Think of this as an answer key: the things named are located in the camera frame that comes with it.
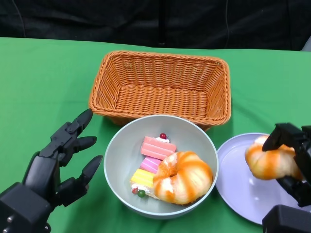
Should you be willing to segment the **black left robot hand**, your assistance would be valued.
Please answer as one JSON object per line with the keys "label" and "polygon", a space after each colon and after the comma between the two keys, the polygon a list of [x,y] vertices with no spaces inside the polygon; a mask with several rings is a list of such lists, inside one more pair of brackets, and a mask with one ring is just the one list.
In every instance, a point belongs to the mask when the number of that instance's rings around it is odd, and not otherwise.
{"label": "black left robot hand", "polygon": [[47,200],[52,207],[68,206],[83,197],[100,166],[103,156],[98,155],[87,163],[77,179],[60,180],[60,168],[68,165],[73,154],[96,143],[95,136],[79,136],[92,116],[92,110],[87,109],[73,122],[66,122],[51,136],[50,143],[35,153],[28,165],[23,184]]}

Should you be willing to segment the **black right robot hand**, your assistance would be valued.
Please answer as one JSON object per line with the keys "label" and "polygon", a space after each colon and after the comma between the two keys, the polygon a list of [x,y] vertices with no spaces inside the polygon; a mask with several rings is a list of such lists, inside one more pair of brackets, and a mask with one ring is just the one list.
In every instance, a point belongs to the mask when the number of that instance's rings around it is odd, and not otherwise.
{"label": "black right robot hand", "polygon": [[311,204],[311,127],[301,129],[291,123],[278,123],[262,146],[263,151],[276,150],[282,145],[293,148],[294,162],[305,182],[293,176],[277,179],[279,185],[296,201],[299,207]]}

